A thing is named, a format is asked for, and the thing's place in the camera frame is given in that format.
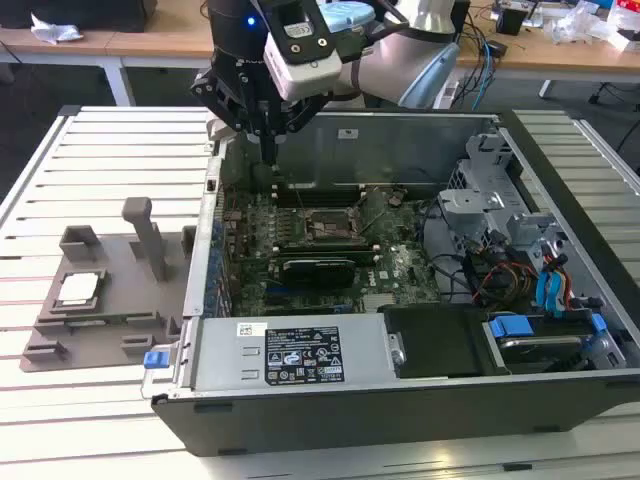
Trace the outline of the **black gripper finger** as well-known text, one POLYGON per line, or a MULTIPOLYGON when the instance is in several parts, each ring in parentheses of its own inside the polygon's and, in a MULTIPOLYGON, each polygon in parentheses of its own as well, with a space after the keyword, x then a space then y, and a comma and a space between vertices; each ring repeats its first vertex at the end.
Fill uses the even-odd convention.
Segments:
POLYGON ((262 162, 269 164, 269 131, 245 71, 207 69, 196 76, 191 93, 233 131, 244 132, 259 146, 262 162))
POLYGON ((268 102, 269 165, 276 163, 278 145, 286 140, 286 136, 306 126, 327 103, 327 94, 313 95, 294 103, 281 99, 268 102))

